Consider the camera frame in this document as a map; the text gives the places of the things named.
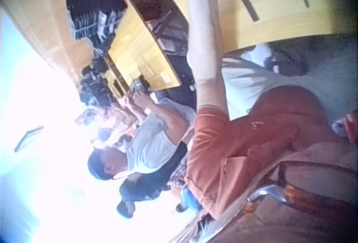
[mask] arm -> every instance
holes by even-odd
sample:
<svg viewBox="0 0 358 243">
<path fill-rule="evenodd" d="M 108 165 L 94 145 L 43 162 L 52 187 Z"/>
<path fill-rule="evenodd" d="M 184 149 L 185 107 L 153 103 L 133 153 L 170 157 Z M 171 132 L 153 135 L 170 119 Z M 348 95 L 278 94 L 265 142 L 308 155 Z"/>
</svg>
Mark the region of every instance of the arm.
<svg viewBox="0 0 358 243">
<path fill-rule="evenodd" d="M 228 114 L 222 76 L 218 0 L 189 0 L 188 61 L 197 86 L 197 106 L 214 106 Z"/>
<path fill-rule="evenodd" d="M 147 115 L 144 110 L 137 106 L 129 96 L 124 97 L 124 104 L 130 110 L 130 112 L 135 115 L 140 124 L 146 119 Z"/>
<path fill-rule="evenodd" d="M 134 93 L 133 100 L 138 106 L 148 108 L 161 118 L 167 126 L 167 130 L 165 130 L 166 135 L 173 144 L 179 145 L 189 127 L 188 122 L 179 113 L 155 104 L 149 96 L 142 92 Z"/>
<path fill-rule="evenodd" d="M 133 124 L 136 120 L 138 120 L 138 118 L 131 111 L 129 111 L 128 108 L 122 108 L 118 104 L 113 104 L 112 108 L 123 114 L 123 123 L 127 125 Z"/>
</svg>

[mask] orange shirt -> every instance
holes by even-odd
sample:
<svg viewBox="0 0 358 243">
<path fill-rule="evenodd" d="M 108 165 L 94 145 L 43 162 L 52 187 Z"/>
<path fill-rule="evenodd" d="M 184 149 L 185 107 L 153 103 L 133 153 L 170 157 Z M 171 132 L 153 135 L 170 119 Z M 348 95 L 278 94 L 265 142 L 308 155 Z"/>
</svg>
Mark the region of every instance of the orange shirt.
<svg viewBox="0 0 358 243">
<path fill-rule="evenodd" d="M 285 152 L 340 141 L 318 99 L 294 86 L 265 93 L 249 115 L 234 121 L 216 108 L 201 108 L 195 134 L 186 181 L 214 218 Z"/>
</svg>

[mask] gray t-shirt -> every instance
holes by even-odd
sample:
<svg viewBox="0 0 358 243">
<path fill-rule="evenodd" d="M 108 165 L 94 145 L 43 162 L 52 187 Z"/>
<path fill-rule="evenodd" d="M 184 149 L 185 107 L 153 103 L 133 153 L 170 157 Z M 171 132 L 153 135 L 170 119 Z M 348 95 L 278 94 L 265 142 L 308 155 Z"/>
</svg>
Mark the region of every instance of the gray t-shirt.
<svg viewBox="0 0 358 243">
<path fill-rule="evenodd" d="M 193 125 L 196 113 L 188 106 L 164 98 L 158 104 L 180 113 Z M 150 113 L 128 144 L 126 154 L 128 169 L 132 172 L 152 173 L 160 169 L 175 153 L 177 148 L 167 137 L 167 126 L 155 113 Z"/>
</svg>

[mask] wooden desk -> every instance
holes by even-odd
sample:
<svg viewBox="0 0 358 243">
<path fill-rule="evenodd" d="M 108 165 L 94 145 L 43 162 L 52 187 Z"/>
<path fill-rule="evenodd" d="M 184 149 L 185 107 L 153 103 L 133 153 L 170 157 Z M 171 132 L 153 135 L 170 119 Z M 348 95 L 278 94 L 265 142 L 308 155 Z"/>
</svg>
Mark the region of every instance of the wooden desk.
<svg viewBox="0 0 358 243">
<path fill-rule="evenodd" d="M 131 0 L 117 29 L 109 55 L 128 85 L 141 74 L 152 90 L 180 85 L 177 74 L 163 54 Z"/>
<path fill-rule="evenodd" d="M 356 31 L 347 0 L 250 0 L 254 22 L 242 0 L 218 0 L 225 52 L 299 36 Z M 188 19 L 187 0 L 174 0 Z"/>
</svg>

